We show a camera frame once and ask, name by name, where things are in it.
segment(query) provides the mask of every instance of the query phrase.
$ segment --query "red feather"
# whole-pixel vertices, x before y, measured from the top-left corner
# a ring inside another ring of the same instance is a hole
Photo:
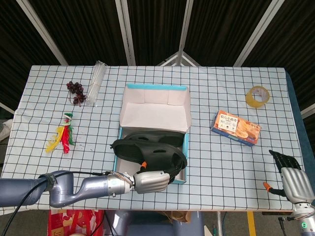
[[[61,137],[61,143],[63,144],[63,152],[68,153],[69,148],[69,128],[68,125],[64,127],[63,136]]]

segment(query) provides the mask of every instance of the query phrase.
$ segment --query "grapes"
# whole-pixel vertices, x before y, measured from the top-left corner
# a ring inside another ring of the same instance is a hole
[[[73,84],[72,81],[70,81],[69,83],[66,84],[67,85],[67,89],[69,90],[69,92],[71,93],[76,93],[76,96],[73,98],[73,104],[79,104],[84,102],[84,100],[86,99],[86,96],[83,95],[83,87],[82,84],[79,84],[78,82],[76,82],[75,84]]]

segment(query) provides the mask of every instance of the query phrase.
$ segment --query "yellow feather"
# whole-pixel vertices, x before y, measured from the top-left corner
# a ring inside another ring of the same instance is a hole
[[[55,149],[55,147],[60,142],[61,137],[63,136],[64,126],[60,126],[56,129],[57,136],[53,136],[53,141],[48,141],[48,144],[46,145],[46,152],[50,152]]]

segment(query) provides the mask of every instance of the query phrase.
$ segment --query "grid tablecloth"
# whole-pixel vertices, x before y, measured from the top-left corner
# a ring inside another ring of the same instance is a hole
[[[85,91],[92,66],[33,66],[15,112],[2,177],[37,178],[56,170],[113,170],[110,149],[118,137],[119,114],[127,83],[183,85],[190,90],[187,182],[170,184],[159,193],[128,194],[79,201],[68,208],[156,210],[291,210],[285,198],[263,187],[282,182],[269,149],[293,155],[303,165],[283,68],[110,66],[96,106],[73,106],[66,83],[79,82]],[[270,100],[262,108],[247,106],[245,94],[264,86]],[[218,110],[261,126],[257,145],[248,147],[210,131]],[[72,112],[75,147],[45,152],[63,113]],[[87,175],[75,175],[78,189]],[[49,195],[27,209],[49,209]],[[7,207],[2,213],[12,210]]]

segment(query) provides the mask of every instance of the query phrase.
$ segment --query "tape roll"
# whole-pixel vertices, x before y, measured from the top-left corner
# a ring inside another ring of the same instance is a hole
[[[261,96],[261,101],[255,100],[254,97],[252,96],[253,93],[259,94]],[[268,102],[269,97],[270,95],[267,89],[265,89],[262,86],[254,86],[246,94],[245,100],[247,104],[250,105],[251,107],[258,108],[263,106],[266,102]]]

